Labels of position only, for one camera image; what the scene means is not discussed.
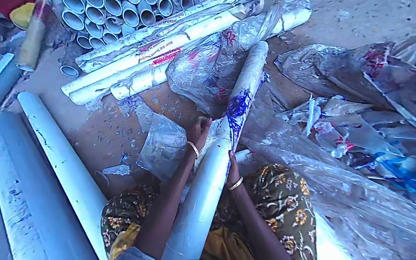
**floral fabric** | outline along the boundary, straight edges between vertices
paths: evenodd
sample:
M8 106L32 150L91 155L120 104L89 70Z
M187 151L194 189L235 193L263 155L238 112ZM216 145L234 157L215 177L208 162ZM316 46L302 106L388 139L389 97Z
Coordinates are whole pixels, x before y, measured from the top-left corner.
M244 185L259 214L268 223L292 259L315 260L317 258L316 220L306 180L286 166L270 164L259 169L255 174L245 177ZM107 203L101 218L101 231L107 254L110 253L119 234L126 231L131 223L142 225L146 213L156 198L157 193L152 187L135 186ZM221 196L210 232L219 232L223 227L227 228L226 232L231 232L239 240L243 240L246 246L250 244L245 226L228 191L223 192ZM131 246L132 241L127 246L114 248L125 249ZM225 249L225 244L223 247L223 250L238 250L238 248Z

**dusty floor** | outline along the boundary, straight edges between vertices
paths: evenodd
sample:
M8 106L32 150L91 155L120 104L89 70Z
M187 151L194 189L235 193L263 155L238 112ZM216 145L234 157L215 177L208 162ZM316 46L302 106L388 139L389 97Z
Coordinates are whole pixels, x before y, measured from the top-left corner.
M416 0L312 0L312 16L304 25L280 38L268 40L269 56L266 69L271 81L280 88L293 108L309 98L309 94L283 77L273 64L277 55L300 46L321 43L345 48L363 44L400 41L416 34ZM152 174L134 163L147 133L142 133L135 114L125 117L111 95L103 98L104 108L92 114L77 106L61 92L61 86L72 81L61 74L57 59L63 56L61 47L46 51L38 68L26 80L20 80L13 94L31 91L40 95L48 110L83 160L107 198L119 194L128 186L152 179ZM140 93L143 100L157 113L163 113L182 127L189 127L201 115L192 101L184 101L173 93L167 83L157 90ZM21 112L18 102L9 109ZM130 155L126 164L132 166L129 176L111 176L110 183L97 174L104 168L120 164L122 155Z

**yellow cloth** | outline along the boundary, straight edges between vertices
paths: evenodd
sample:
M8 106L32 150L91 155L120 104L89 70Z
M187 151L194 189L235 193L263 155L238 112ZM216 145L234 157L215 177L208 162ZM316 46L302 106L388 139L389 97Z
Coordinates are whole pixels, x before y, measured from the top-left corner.
M9 14L9 18L15 26L22 30L26 30L30 23L30 18L32 17L33 8L35 8L34 3L26 3L19 8L12 10Z
M115 260L121 251L133 246L141 227L132 222L126 231L118 234L110 249L109 260ZM220 227L208 233L200 260L254 260L250 250L236 233Z

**bangle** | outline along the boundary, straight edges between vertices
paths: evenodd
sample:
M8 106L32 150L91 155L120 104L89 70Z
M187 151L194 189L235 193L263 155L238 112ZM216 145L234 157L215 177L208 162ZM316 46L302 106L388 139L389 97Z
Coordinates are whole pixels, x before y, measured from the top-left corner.
M197 147L195 147L194 143L192 143L191 141L187 141L188 144L190 144L190 146L192 146L192 148L194 149L195 155L198 157L200 157L200 153L198 152Z
M235 188L240 186L240 184L242 184L242 181L243 181L243 177L240 177L239 181L237 181L234 185L232 185L232 187L229 188L229 191L233 191Z

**red cloth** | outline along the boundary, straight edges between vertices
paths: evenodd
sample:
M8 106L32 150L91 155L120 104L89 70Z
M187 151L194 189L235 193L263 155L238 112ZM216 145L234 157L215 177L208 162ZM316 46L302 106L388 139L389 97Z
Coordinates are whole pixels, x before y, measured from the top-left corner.
M0 0L0 12L9 18L12 10L26 3L34 3L35 0Z

